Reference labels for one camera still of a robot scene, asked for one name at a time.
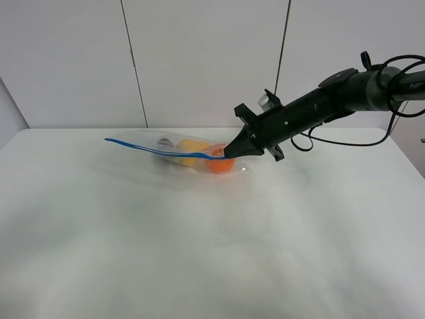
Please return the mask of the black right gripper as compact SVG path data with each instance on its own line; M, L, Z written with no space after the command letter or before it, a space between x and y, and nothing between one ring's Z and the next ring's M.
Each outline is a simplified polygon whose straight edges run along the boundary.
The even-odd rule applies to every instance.
M245 104L234 109L235 116L244 123L240 133L224 148L226 158L262 156L268 150L276 161L284 159L279 143L295 134L280 99L269 90L265 93L273 102L273 108L256 115Z

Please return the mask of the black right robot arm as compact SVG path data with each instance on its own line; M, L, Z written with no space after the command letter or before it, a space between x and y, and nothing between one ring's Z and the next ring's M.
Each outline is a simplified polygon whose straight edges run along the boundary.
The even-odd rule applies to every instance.
M397 110L404 101L423 99L424 72L407 74L395 67L343 70L286 105L267 90L259 101L261 114L256 115L245 104L234 109L244 127L225 147L224 155L240 158L269 151L280 161L284 158L280 143L306 130L355 112L387 112Z

